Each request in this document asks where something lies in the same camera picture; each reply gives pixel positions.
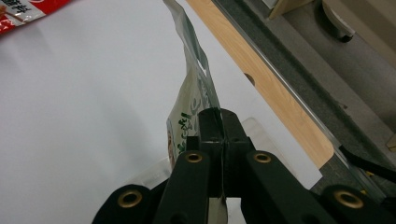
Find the white tabletop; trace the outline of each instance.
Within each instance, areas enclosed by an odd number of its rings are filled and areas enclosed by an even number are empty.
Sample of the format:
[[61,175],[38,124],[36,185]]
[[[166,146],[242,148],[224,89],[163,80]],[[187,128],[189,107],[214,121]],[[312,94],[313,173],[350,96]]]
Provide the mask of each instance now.
[[[257,120],[312,187],[315,165],[181,5],[220,105]],[[0,36],[0,68],[0,223],[89,223],[112,191],[167,156],[165,122],[186,71],[162,1],[72,1]]]

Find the red snack bag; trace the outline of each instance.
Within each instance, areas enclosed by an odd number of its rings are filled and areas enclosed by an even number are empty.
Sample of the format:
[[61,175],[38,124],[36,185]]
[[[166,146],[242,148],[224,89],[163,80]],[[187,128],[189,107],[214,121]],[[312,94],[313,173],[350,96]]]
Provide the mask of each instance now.
[[69,0],[0,0],[0,34],[48,15]]

